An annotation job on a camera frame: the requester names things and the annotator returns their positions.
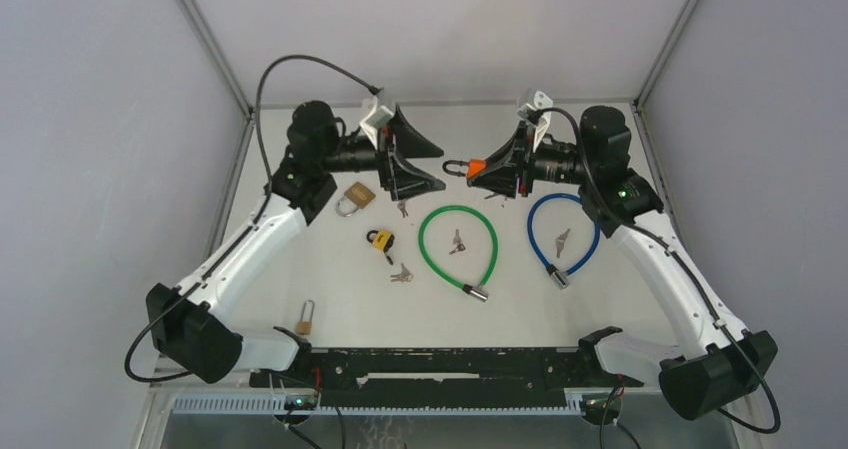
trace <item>metal frame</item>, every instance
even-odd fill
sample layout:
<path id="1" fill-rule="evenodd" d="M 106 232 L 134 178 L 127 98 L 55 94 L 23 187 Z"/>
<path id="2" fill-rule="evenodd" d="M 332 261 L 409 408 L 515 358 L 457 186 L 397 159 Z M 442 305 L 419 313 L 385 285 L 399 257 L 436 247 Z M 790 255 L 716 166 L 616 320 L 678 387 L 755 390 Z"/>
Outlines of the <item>metal frame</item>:
<path id="1" fill-rule="evenodd" d="M 686 26 L 688 25 L 691 16 L 697 8 L 701 0 L 686 0 L 680 14 L 678 14 L 669 34 L 655 59 L 639 94 L 631 102 L 631 110 L 636 121 L 636 128 L 641 136 L 643 149 L 645 150 L 650 171 L 656 183 L 656 189 L 663 202 L 668 208 L 669 215 L 672 221 L 675 221 L 673 208 L 669 193 L 665 183 L 665 177 L 660 163 L 654 152 L 654 146 L 647 130 L 644 120 L 644 105 L 648 101 L 657 81 L 666 66 L 671 54 L 681 38 Z M 236 147 L 234 158 L 230 167 L 228 181 L 226 183 L 220 206 L 216 213 L 216 219 L 212 232 L 210 234 L 207 252 L 211 253 L 217 248 L 226 230 L 226 223 L 229 218 L 232 202 L 238 187 L 238 182 L 241 177 L 242 168 L 247 156 L 248 148 L 253 134 L 253 118 L 250 103 L 245 97 L 245 93 L 240 87 L 231 66 L 227 62 L 219 44 L 217 43 L 208 22 L 200 11 L 196 0 L 176 0 L 182 9 L 192 31 L 198 37 L 199 42 L 204 48 L 210 62 L 219 73 L 222 81 L 231 93 L 235 103 L 245 115 L 245 122 L 242 127 L 242 133 Z M 473 101 L 473 104 L 501 104 L 504 101 Z M 557 100 L 556 103 L 563 102 L 585 102 L 582 100 Z M 610 100 L 592 100 L 592 102 L 628 102 L 621 99 Z M 422 102 L 420 105 L 459 105 L 468 104 L 469 102 Z M 289 105 L 270 105 L 268 108 L 289 108 Z M 157 373 L 168 373 L 172 368 L 173 363 L 169 360 L 161 360 L 162 364 L 157 368 Z M 139 420 L 139 425 L 136 430 L 135 438 L 133 439 L 132 447 L 152 449 L 160 447 L 167 426 L 168 418 L 172 413 L 204 413 L 204 414 L 264 414 L 269 412 L 280 413 L 280 402 L 284 398 L 275 398 L 274 390 L 268 388 L 256 389 L 249 386 L 251 374 L 247 372 L 237 372 L 228 375 L 224 380 L 215 385 L 207 385 L 190 377 L 172 383 L 165 383 L 160 386 L 151 387 L 147 401 L 143 409 L 142 417 Z M 563 390 L 563 406 L 550 408 L 501 408 L 501 409 L 449 409 L 447 413 L 462 414 L 462 415 L 579 415 L 579 401 L 585 396 L 597 395 L 601 393 L 606 395 L 608 388 L 583 387 Z M 657 388 L 633 388 L 637 392 L 658 392 Z M 298 389 L 288 389 L 288 394 L 297 394 Z M 751 401 L 738 401 L 735 406 L 745 412 L 745 406 L 750 406 Z M 318 408 L 316 413 L 324 413 L 330 411 L 329 408 Z M 422 409 L 401 409 L 400 412 L 392 411 L 396 415 L 432 415 L 435 413 L 443 414 L 445 410 L 422 408 Z M 360 415 L 377 415 L 381 410 L 377 409 L 357 409 L 348 408 L 346 414 Z M 737 440 L 747 444 L 757 444 L 758 438 L 752 441 L 749 434 L 736 431 Z"/>
<path id="2" fill-rule="evenodd" d="M 554 104 L 630 104 L 632 99 L 629 97 L 602 97 L 602 98 L 553 98 Z M 330 102 L 325 101 L 331 107 L 338 109 L 351 109 L 351 108 L 360 108 L 362 107 L 361 102 L 350 102 L 350 101 L 341 101 L 341 102 Z M 502 105 L 510 105 L 515 104 L 515 99 L 477 99 L 477 100 L 453 100 L 453 101 L 416 101 L 416 100 L 403 100 L 400 99 L 397 101 L 403 107 L 455 107 L 455 106 L 502 106 Z M 262 110 L 271 110 L 271 109 L 295 109 L 300 104 L 275 104 L 275 103 L 262 103 Z"/>
<path id="3" fill-rule="evenodd" d="M 660 49 L 659 54 L 657 54 L 657 58 L 654 60 L 651 70 L 648 71 L 648 77 L 645 79 L 645 82 L 642 83 L 642 88 L 639 90 L 639 94 L 633 101 L 633 104 L 637 108 L 643 108 L 645 103 L 648 101 L 648 98 L 651 96 L 654 87 L 657 85 L 657 80 L 662 74 L 669 57 L 671 57 L 671 54 L 674 52 L 674 48 L 680 41 L 683 31 L 685 31 L 686 27 L 689 25 L 689 21 L 692 19 L 692 13 L 695 12 L 695 9 L 698 7 L 700 2 L 701 0 L 686 0 L 683 4 L 683 8 L 680 10 L 680 14 L 677 15 L 677 19 L 674 20 L 674 24 L 671 26 L 671 30 L 663 43 L 662 49 Z"/>
<path id="4" fill-rule="evenodd" d="M 233 155 L 233 161 L 230 165 L 230 170 L 227 173 L 227 183 L 224 187 L 224 193 L 221 196 L 221 203 L 215 213 L 215 220 L 212 223 L 212 231 L 209 236 L 209 243 L 206 245 L 206 256 L 211 256 L 213 252 L 224 241 L 224 235 L 227 230 L 227 220 L 230 218 L 230 211 L 233 208 L 233 200 L 236 197 L 238 182 L 241 179 L 241 171 L 244 169 L 244 161 L 247 158 L 247 152 L 250 148 L 250 141 L 253 139 L 253 127 L 255 121 L 252 115 L 245 118 L 241 128 L 241 137 L 239 137 L 236 151 Z"/>
<path id="5" fill-rule="evenodd" d="M 242 114 L 244 114 L 245 117 L 248 117 L 251 112 L 250 103 L 244 96 L 244 91 L 241 89 L 241 86 L 233 73 L 232 67 L 230 67 L 229 62 L 227 62 L 227 58 L 224 57 L 224 52 L 221 50 L 221 46 L 218 45 L 218 41 L 212 34 L 212 30 L 209 28 L 209 23 L 206 21 L 206 18 L 203 17 L 203 13 L 200 11 L 197 1 L 175 1 L 177 2 L 177 5 L 180 6 L 180 9 L 182 9 L 186 20 L 191 26 L 192 32 L 194 32 L 197 36 L 200 45 L 203 46 L 203 50 L 206 52 L 206 55 L 209 56 L 210 62 L 212 62 L 215 70 L 224 81 L 224 85 L 227 86 L 227 89 L 233 96 L 233 100 L 235 100 L 236 104 L 239 106 Z"/>

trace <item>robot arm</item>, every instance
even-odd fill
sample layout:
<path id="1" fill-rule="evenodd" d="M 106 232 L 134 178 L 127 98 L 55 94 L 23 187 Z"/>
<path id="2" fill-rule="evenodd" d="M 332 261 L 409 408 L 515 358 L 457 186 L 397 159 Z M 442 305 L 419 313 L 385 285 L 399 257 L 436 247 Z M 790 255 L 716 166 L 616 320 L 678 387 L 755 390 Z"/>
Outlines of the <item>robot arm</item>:
<path id="1" fill-rule="evenodd" d="M 157 284 L 148 293 L 150 332 L 162 354 L 208 383 L 233 369 L 288 369 L 309 350 L 304 340 L 283 328 L 232 327 L 231 316 L 271 258 L 327 204 L 336 190 L 331 172 L 376 170 L 392 200 L 444 190 L 442 181 L 405 158 L 443 151 L 415 131 L 385 91 L 367 99 L 364 109 L 364 134 L 346 137 L 326 103 L 295 109 L 286 155 L 250 218 L 177 286 Z"/>
<path id="2" fill-rule="evenodd" d="M 638 269 L 677 339 L 676 346 L 663 346 L 616 327 L 596 331 L 581 339 L 580 349 L 599 369 L 659 385 L 672 408 L 689 420 L 754 391 L 759 379 L 735 346 L 764 374 L 777 345 L 766 331 L 748 331 L 680 245 L 659 197 L 629 168 L 631 134 L 624 115 L 604 106 L 583 113 L 579 126 L 583 159 L 576 145 L 545 134 L 550 120 L 536 111 L 551 106 L 544 93 L 528 91 L 519 100 L 522 120 L 509 142 L 487 159 L 447 161 L 443 169 L 465 177 L 470 187 L 507 197 L 526 197 L 538 180 L 580 186 L 584 212 Z M 597 192 L 590 187 L 590 173 Z M 662 245 L 634 227 L 659 236 Z"/>

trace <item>black cable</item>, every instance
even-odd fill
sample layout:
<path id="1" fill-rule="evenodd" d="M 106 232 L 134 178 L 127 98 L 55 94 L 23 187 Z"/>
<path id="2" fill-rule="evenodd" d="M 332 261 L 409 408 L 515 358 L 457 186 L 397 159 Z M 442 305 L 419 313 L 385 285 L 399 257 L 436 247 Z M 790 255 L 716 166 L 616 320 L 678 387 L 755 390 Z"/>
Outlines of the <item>black cable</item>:
<path id="1" fill-rule="evenodd" d="M 177 299 L 176 302 L 174 302 L 173 304 L 168 306 L 164 311 L 162 311 L 161 314 L 159 314 L 158 316 L 153 318 L 153 320 L 150 321 L 150 323 L 147 324 L 147 326 L 145 326 L 144 329 L 142 329 L 141 332 L 138 333 L 138 335 L 135 337 L 135 340 L 133 340 L 132 344 L 130 344 L 130 348 L 127 350 L 127 355 L 124 356 L 124 372 L 127 373 L 127 376 L 130 379 L 132 379 L 136 382 L 146 382 L 148 384 L 152 384 L 154 382 L 173 381 L 174 379 L 179 379 L 181 377 L 186 377 L 186 376 L 191 375 L 191 371 L 184 371 L 184 372 L 180 372 L 180 373 L 177 373 L 177 374 L 171 374 L 170 376 L 144 377 L 144 376 L 139 376 L 138 374 L 133 372 L 131 363 L 132 363 L 132 356 L 135 353 L 135 350 L 138 348 L 138 345 L 141 343 L 141 340 L 144 339 L 144 336 L 146 336 L 147 333 L 150 332 L 151 329 L 153 329 L 153 326 L 158 324 L 159 321 L 161 321 L 166 315 L 168 315 L 168 313 L 171 312 L 171 310 L 173 308 L 175 308 L 178 304 L 180 304 L 184 300 L 188 299 L 188 297 L 194 291 L 196 291 L 198 288 L 200 288 L 199 282 L 197 282 L 193 286 L 191 286 L 191 288 L 188 291 L 186 291 L 186 293 L 183 294 L 179 299 Z"/>
<path id="2" fill-rule="evenodd" d="M 301 440 L 303 440 L 303 442 L 305 442 L 305 443 L 309 444 L 310 446 L 314 447 L 315 449 L 321 449 L 321 446 L 319 446 L 318 444 L 316 444 L 316 443 L 315 443 L 315 441 L 313 441 L 312 439 L 310 439 L 310 438 L 309 438 L 306 434 L 304 434 L 304 433 L 300 432 L 300 430 L 299 430 L 298 428 L 296 428 L 296 427 L 294 427 L 294 426 L 292 426 L 292 425 L 288 425 L 286 428 L 287 428 L 289 431 L 291 431 L 291 433 L 292 433 L 292 434 L 294 434 L 295 436 L 297 436 L 297 437 L 299 437 Z"/>
<path id="3" fill-rule="evenodd" d="M 273 376 L 276 376 L 276 377 L 278 377 L 278 378 L 280 378 L 284 381 L 293 382 L 295 384 L 300 384 L 304 387 L 312 389 L 313 391 L 317 392 L 318 394 L 321 394 L 321 393 L 324 392 L 320 388 L 313 386 L 312 384 L 309 384 L 307 382 L 295 379 L 293 377 L 284 376 L 283 374 L 280 374 L 276 371 L 268 371 L 268 372 L 270 372 Z M 333 406 L 333 409 L 336 410 L 336 415 L 338 415 L 338 418 L 339 418 L 339 427 L 341 428 L 341 431 L 342 431 L 342 449 L 345 449 L 347 447 L 347 427 L 345 427 L 344 416 L 342 416 L 342 411 L 339 410 L 338 407 Z M 286 414 L 285 417 L 288 417 L 290 414 L 291 414 L 291 410 L 289 411 L 288 414 Z"/>
<path id="4" fill-rule="evenodd" d="M 633 433 L 630 432 L 630 429 L 624 427 L 624 424 L 620 422 L 616 422 L 615 425 L 618 426 L 619 429 L 621 429 L 621 432 L 627 434 L 627 437 L 629 437 L 630 440 L 633 441 L 633 445 L 636 446 L 636 449 L 642 449 L 642 445 L 639 444 L 639 441 L 636 440 L 636 436 L 634 436 Z"/>
<path id="5" fill-rule="evenodd" d="M 260 206 L 259 210 L 256 212 L 256 215 L 253 218 L 253 224 L 254 225 L 256 225 L 259 222 L 260 219 L 262 219 L 262 216 L 265 214 L 265 209 L 268 207 L 268 203 L 271 202 L 271 194 L 272 194 L 271 185 L 273 183 L 273 175 L 271 174 L 271 164 L 268 162 L 268 154 L 265 151 L 265 142 L 262 139 L 262 128 L 261 128 L 260 122 L 259 122 L 259 113 L 260 113 L 259 105 L 260 105 L 260 102 L 262 101 L 262 90 L 265 87 L 265 80 L 268 78 L 268 75 L 271 73 L 271 70 L 273 70 L 279 64 L 282 64 L 283 62 L 290 61 L 290 60 L 312 61 L 312 62 L 321 64 L 321 65 L 324 65 L 326 67 L 329 67 L 330 69 L 335 70 L 336 72 L 339 72 L 339 73 L 347 76 L 348 78 L 352 79 L 357 84 L 364 86 L 366 89 L 368 89 L 368 92 L 370 92 L 372 95 L 376 95 L 378 92 L 380 92 L 380 89 L 378 87 L 372 86 L 371 84 L 368 84 L 363 79 L 355 76 L 353 73 L 342 69 L 341 67 L 333 64 L 332 62 L 321 59 L 320 57 L 309 56 L 309 55 L 305 55 L 305 54 L 291 54 L 291 55 L 283 56 L 283 57 L 275 60 L 274 62 L 271 63 L 271 65 L 268 66 L 267 69 L 265 69 L 265 72 L 262 73 L 262 77 L 259 79 L 259 87 L 256 89 L 256 105 L 254 106 L 254 117 L 256 118 L 256 142 L 259 144 L 259 154 L 262 157 L 262 164 L 265 166 L 265 174 L 268 176 L 268 186 L 265 189 L 265 199 L 262 201 L 262 205 Z M 342 139 L 344 139 L 345 134 L 347 132 L 347 126 L 345 125 L 343 120 L 337 118 L 336 122 L 339 122 L 339 121 L 341 121 L 341 124 L 342 124 L 342 135 L 341 135 L 341 137 L 342 137 Z M 358 132 L 359 132 L 359 129 L 357 129 L 353 134 L 351 134 L 351 136 L 353 136 L 354 134 L 356 134 Z M 132 344 L 130 344 L 129 349 L 127 350 L 127 354 L 124 357 L 124 372 L 127 374 L 127 377 L 129 377 L 130 379 L 137 381 L 137 382 L 144 382 L 144 383 L 152 384 L 152 383 L 157 383 L 157 382 L 173 381 L 174 379 L 180 379 L 182 377 L 190 376 L 192 374 L 191 371 L 184 371 L 184 372 L 180 372 L 178 374 L 172 374 L 170 376 L 163 376 L 163 377 L 139 376 L 138 374 L 136 374 L 132 370 L 132 367 L 131 367 L 132 356 L 133 356 L 133 354 L 135 354 L 135 351 L 136 351 L 136 349 L 138 349 L 138 345 L 141 343 L 142 339 L 144 339 L 144 336 L 146 336 L 147 333 L 149 333 L 151 331 L 151 329 L 153 329 L 153 327 L 157 323 L 159 323 L 159 321 L 164 319 L 165 316 L 167 316 L 175 307 L 177 307 L 177 305 L 179 305 L 180 303 L 182 303 L 183 301 L 188 299 L 189 296 L 191 296 L 191 294 L 194 293 L 194 291 L 196 291 L 197 289 L 202 287 L 203 282 L 206 281 L 206 279 L 208 279 L 209 277 L 211 277 L 212 273 L 214 273 L 215 270 L 218 268 L 218 266 L 224 260 L 226 260 L 227 257 L 229 257 L 229 255 L 233 252 L 233 250 L 235 250 L 236 247 L 239 246 L 239 244 L 241 244 L 241 242 L 244 240 L 244 238 L 247 237 L 248 234 L 250 234 L 252 229 L 253 228 L 251 228 L 251 227 L 248 227 L 247 229 L 245 229 L 239 235 L 239 237 L 236 238 L 236 240 L 233 241 L 233 243 L 230 244 L 230 246 L 227 247 L 227 249 L 223 253 L 221 253 L 221 256 L 218 257 L 218 259 L 216 259 L 215 262 L 213 262 L 209 266 L 209 269 L 207 269 L 206 272 L 203 273 L 203 275 L 200 278 L 200 282 L 195 283 L 188 291 L 186 291 L 185 294 L 180 296 L 180 298 L 177 299 L 173 304 L 171 304 L 165 310 L 163 310 L 161 314 L 159 314 L 156 318 L 154 318 L 152 321 L 150 321 L 150 323 L 147 324 L 147 326 L 145 326 L 144 329 L 142 329 L 141 332 L 138 333 L 135 340 L 133 340 Z"/>
<path id="6" fill-rule="evenodd" d="M 721 317 L 719 316 L 718 311 L 716 311 L 715 307 L 713 306 L 713 303 L 710 300 L 709 296 L 707 296 L 707 293 L 704 290 L 704 287 L 701 285 L 701 282 L 698 280 L 698 278 L 695 277 L 695 274 L 692 272 L 692 270 L 689 268 L 689 266 L 686 264 L 686 262 L 683 260 L 683 258 L 681 258 L 680 255 L 677 254 L 677 252 L 674 251 L 674 249 L 672 249 L 661 237 L 657 236 L 653 232 L 651 232 L 651 231 L 649 231 L 649 230 L 647 230 L 643 227 L 637 226 L 635 223 L 630 223 L 630 222 L 622 220 L 620 217 L 618 217 L 618 215 L 616 215 L 614 212 L 612 212 L 612 210 L 609 208 L 609 206 L 607 206 L 606 202 L 604 201 L 604 198 L 601 196 L 601 191 L 598 189 L 598 185 L 595 182 L 595 178 L 592 175 L 592 169 L 589 166 L 589 161 L 586 157 L 586 151 L 585 151 L 585 148 L 583 147 L 583 139 L 580 137 L 580 127 L 578 126 L 577 121 L 574 120 L 574 117 L 571 114 L 569 114 L 568 111 L 566 111 L 564 109 L 560 109 L 558 107 L 549 107 L 549 108 L 545 108 L 545 109 L 540 109 L 538 111 L 535 111 L 534 115 L 540 116 L 540 115 L 542 115 L 546 112 L 556 112 L 557 114 L 565 116 L 565 118 L 568 119 L 568 122 L 571 123 L 571 129 L 574 132 L 574 139 L 575 139 L 575 142 L 577 144 L 577 153 L 580 156 L 580 161 L 583 164 L 584 172 L 586 174 L 587 185 L 589 186 L 589 189 L 592 192 L 595 199 L 598 201 L 598 204 L 600 205 L 601 210 L 604 213 L 606 213 L 607 217 L 609 217 L 613 222 L 620 224 L 624 227 L 627 227 L 629 229 L 632 229 L 632 230 L 648 237 L 649 239 L 653 240 L 657 244 L 659 244 L 660 247 L 662 247 L 665 250 L 666 254 L 669 254 L 672 258 L 674 258 L 675 262 L 683 269 L 683 271 L 686 273 L 687 277 L 689 277 L 689 279 L 695 285 L 695 289 L 698 291 L 698 294 L 701 296 L 701 299 L 704 300 L 704 304 L 706 304 L 707 310 L 709 311 L 710 316 L 713 318 L 713 320 L 716 321 L 716 322 L 718 320 L 720 320 Z M 733 345 L 733 347 L 736 348 L 736 350 L 739 352 L 739 354 L 742 355 L 742 358 L 745 360 L 745 363 L 751 369 L 754 376 L 757 378 L 760 385 L 762 386 L 763 392 L 765 392 L 766 397 L 768 398 L 768 401 L 769 401 L 769 405 L 771 406 L 772 416 L 774 418 L 774 424 L 770 428 L 757 427 L 757 426 L 754 426 L 754 425 L 752 425 L 748 422 L 745 422 L 745 421 L 739 419 L 738 417 L 730 414 L 729 412 L 727 412 L 726 410 L 724 410 L 722 408 L 718 408 L 717 411 L 720 414 L 727 417 L 728 419 L 732 420 L 733 422 L 735 422 L 735 423 L 741 425 L 742 427 L 745 427 L 746 429 L 749 429 L 751 431 L 754 431 L 754 432 L 757 432 L 757 433 L 760 433 L 760 434 L 774 434 L 774 433 L 776 433 L 777 431 L 780 430 L 780 426 L 781 426 L 780 408 L 777 406 L 777 400 L 775 400 L 774 394 L 771 392 L 771 388 L 769 387 L 768 383 L 766 383 L 766 380 L 763 377 L 763 375 L 760 374 L 760 371 L 757 369 L 757 366 L 753 363 L 753 361 L 751 361 L 751 359 L 748 357 L 748 355 L 745 353 L 745 351 L 739 346 L 739 344 L 736 342 L 736 339 L 734 339 L 733 335 L 730 334 L 730 331 L 727 329 L 727 327 L 725 327 L 724 325 L 721 325 L 721 326 L 718 326 L 718 327 L 721 330 L 721 332 L 724 334 L 724 336 L 730 341 L 730 343 Z"/>
<path id="7" fill-rule="evenodd" d="M 312 62 L 321 64 L 323 66 L 329 67 L 330 69 L 332 69 L 332 70 L 334 70 L 334 71 L 336 71 L 336 72 L 338 72 L 342 75 L 347 76 L 348 78 L 350 78 L 351 80 L 353 80 L 357 84 L 368 89 L 368 92 L 370 92 L 372 95 L 376 95 L 378 92 L 380 92 L 380 88 L 378 88 L 376 86 L 372 86 L 371 84 L 368 84 L 363 79 L 355 76 L 353 73 L 342 69 L 341 67 L 333 64 L 332 62 L 321 59 L 320 57 L 309 56 L 309 55 L 306 55 L 306 54 L 290 54 L 288 56 L 283 56 L 279 59 L 276 59 L 274 62 L 272 62 L 268 66 L 268 68 L 265 69 L 265 72 L 262 73 L 262 77 L 259 78 L 259 86 L 256 88 L 256 103 L 253 106 L 253 117 L 256 121 L 256 142 L 259 144 L 259 154 L 262 156 L 262 163 L 265 165 L 265 174 L 268 176 L 268 191 L 269 192 L 271 190 L 270 184 L 271 184 L 271 180 L 272 180 L 272 174 L 271 174 L 271 164 L 268 162 L 268 154 L 265 152 L 265 143 L 262 140 L 262 123 L 261 123 L 261 117 L 260 117 L 261 113 L 262 113 L 262 109 L 261 109 L 262 90 L 265 88 L 265 81 L 268 79 L 268 75 L 271 74 L 271 71 L 274 70 L 274 68 L 277 67 L 278 65 L 280 65 L 280 64 L 282 64 L 286 61 L 292 61 L 292 60 L 312 61 Z"/>
<path id="8" fill-rule="evenodd" d="M 612 404 L 613 399 L 615 399 L 615 394 L 619 389 L 623 388 L 623 383 L 619 380 L 616 385 L 613 386 L 610 391 L 609 397 L 607 397 L 607 403 L 604 404 L 604 414 L 601 416 L 601 429 L 598 431 L 598 443 L 601 446 L 601 449 L 604 449 L 604 427 L 607 424 L 607 413 L 609 413 L 609 406 Z"/>

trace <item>small key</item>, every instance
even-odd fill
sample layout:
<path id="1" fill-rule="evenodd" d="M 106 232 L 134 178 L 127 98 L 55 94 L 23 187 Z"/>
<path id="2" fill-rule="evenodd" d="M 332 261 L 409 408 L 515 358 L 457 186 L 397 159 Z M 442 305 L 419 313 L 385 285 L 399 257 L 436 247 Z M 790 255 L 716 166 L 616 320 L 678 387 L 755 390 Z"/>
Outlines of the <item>small key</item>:
<path id="1" fill-rule="evenodd" d="M 345 191 L 341 199 L 336 201 L 336 214 L 342 217 L 352 216 L 356 211 L 367 206 L 375 197 L 377 196 L 371 192 L 371 189 L 365 187 L 365 184 L 356 182 Z M 355 207 L 347 212 L 342 211 L 341 205 L 345 200 L 352 202 Z"/>
<path id="2" fill-rule="evenodd" d="M 309 317 L 306 316 L 306 308 L 309 308 Z M 315 315 L 315 301 L 307 299 L 300 310 L 300 321 L 294 326 L 294 332 L 300 336 L 308 336 L 312 333 L 312 316 Z"/>
<path id="3" fill-rule="evenodd" d="M 392 276 L 392 282 L 409 282 L 412 280 L 412 273 L 409 272 L 409 269 L 406 268 L 404 263 L 400 263 L 400 274 L 394 274 Z"/>
<path id="4" fill-rule="evenodd" d="M 462 252 L 464 250 L 465 250 L 465 244 L 460 242 L 459 244 L 456 245 L 456 248 L 454 250 L 452 250 L 451 252 L 449 252 L 448 254 L 453 254 L 455 252 Z"/>
<path id="5" fill-rule="evenodd" d="M 489 194 L 488 196 L 484 197 L 483 199 L 486 199 L 486 200 L 494 199 L 498 196 L 503 196 L 503 200 L 501 201 L 501 207 L 504 207 L 504 205 L 506 204 L 507 197 L 504 196 L 503 194 L 498 194 L 497 192 L 493 192 L 493 193 Z"/>
<path id="6" fill-rule="evenodd" d="M 557 246 L 557 259 L 559 259 L 559 255 L 562 254 L 562 250 L 565 247 L 565 240 L 568 239 L 568 233 L 571 232 L 571 228 L 565 230 L 559 237 L 556 238 L 556 246 Z"/>

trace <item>padlock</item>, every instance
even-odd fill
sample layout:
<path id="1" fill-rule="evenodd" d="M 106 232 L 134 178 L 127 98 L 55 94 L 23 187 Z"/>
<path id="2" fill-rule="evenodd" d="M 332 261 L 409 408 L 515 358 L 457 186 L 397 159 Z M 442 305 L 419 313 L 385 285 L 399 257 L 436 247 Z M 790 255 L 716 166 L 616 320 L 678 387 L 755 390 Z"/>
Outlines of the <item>padlock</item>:
<path id="1" fill-rule="evenodd" d="M 306 316 L 306 308 L 309 307 L 309 318 Z M 300 321 L 294 326 L 295 334 L 299 336 L 308 336 L 312 334 L 312 316 L 315 315 L 315 301 L 307 299 L 303 303 L 303 309 L 300 310 Z"/>
<path id="2" fill-rule="evenodd" d="M 368 231 L 368 234 L 365 235 L 365 239 L 370 242 L 372 246 L 376 247 L 380 252 L 382 252 L 383 255 L 386 256 L 386 260 L 389 261 L 389 264 L 395 264 L 395 262 L 388 254 L 389 249 L 391 249 L 392 247 L 392 244 L 395 243 L 394 234 L 384 230 Z"/>
<path id="3" fill-rule="evenodd" d="M 356 211 L 367 206 L 375 197 L 377 196 L 371 192 L 371 189 L 365 187 L 365 184 L 356 182 L 345 191 L 341 199 L 336 201 L 336 214 L 342 217 L 352 216 Z M 342 202 L 345 200 L 352 202 L 354 205 L 353 209 L 348 212 L 342 211 Z"/>

